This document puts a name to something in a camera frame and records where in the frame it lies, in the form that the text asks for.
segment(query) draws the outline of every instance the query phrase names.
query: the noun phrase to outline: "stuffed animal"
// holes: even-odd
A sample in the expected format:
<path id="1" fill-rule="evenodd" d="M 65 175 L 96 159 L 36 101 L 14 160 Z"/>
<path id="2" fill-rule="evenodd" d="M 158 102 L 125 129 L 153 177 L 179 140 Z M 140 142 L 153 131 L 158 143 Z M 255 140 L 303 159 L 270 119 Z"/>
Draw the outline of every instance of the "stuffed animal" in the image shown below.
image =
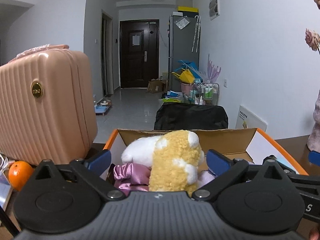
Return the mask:
<path id="1" fill-rule="evenodd" d="M 142 137 L 130 143 L 121 155 L 122 163 L 138 163 L 151 168 L 153 152 L 160 137 Z"/>
<path id="2" fill-rule="evenodd" d="M 149 180 L 150 191 L 187 191 L 197 189 L 198 166 L 204 152 L 196 133 L 179 130 L 167 133 L 156 142 Z"/>

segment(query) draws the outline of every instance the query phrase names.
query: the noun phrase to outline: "orange fruit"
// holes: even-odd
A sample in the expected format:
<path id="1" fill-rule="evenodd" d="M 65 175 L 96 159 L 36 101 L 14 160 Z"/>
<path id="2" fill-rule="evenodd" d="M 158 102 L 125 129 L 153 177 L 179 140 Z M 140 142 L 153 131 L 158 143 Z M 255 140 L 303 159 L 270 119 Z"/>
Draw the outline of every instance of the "orange fruit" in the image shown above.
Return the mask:
<path id="1" fill-rule="evenodd" d="M 33 173 L 33 168 L 29 163 L 18 161 L 11 165 L 9 169 L 9 182 L 11 186 L 20 191 Z"/>

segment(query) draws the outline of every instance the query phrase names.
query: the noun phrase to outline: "pink suitcase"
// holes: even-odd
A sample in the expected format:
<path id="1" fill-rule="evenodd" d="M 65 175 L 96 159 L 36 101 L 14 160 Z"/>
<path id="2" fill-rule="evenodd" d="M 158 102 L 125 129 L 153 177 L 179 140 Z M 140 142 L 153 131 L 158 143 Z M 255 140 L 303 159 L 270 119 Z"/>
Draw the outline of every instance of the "pink suitcase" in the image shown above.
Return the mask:
<path id="1" fill-rule="evenodd" d="M 96 135 L 84 53 L 45 46 L 0 67 L 0 150 L 6 156 L 67 164 L 86 157 Z"/>

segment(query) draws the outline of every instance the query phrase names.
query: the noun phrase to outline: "gold oval emblem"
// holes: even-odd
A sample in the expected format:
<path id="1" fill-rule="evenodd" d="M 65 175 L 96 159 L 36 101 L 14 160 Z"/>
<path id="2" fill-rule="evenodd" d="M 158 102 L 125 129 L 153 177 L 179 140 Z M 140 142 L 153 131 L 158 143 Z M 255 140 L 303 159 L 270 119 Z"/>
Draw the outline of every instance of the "gold oval emblem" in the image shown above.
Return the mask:
<path id="1" fill-rule="evenodd" d="M 39 82 L 33 82 L 31 92 L 35 98 L 40 98 L 43 94 L 42 85 Z"/>

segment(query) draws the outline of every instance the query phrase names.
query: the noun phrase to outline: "suitcase handle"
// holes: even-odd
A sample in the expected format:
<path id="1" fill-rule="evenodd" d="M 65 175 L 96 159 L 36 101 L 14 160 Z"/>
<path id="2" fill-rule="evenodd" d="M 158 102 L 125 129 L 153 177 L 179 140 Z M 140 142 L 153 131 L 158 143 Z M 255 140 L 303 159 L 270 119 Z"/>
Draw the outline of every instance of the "suitcase handle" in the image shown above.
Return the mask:
<path id="1" fill-rule="evenodd" d="M 40 51 L 44 51 L 44 50 L 48 50 L 48 49 L 68 49 L 69 45 L 66 44 L 61 44 L 61 45 L 43 45 L 43 46 L 39 46 L 39 47 L 35 47 L 32 49 L 27 49 L 22 53 L 19 53 L 15 58 L 13 58 L 12 60 L 10 60 L 9 62 L 15 61 L 19 58 L 23 58 L 25 56 L 40 52 Z"/>

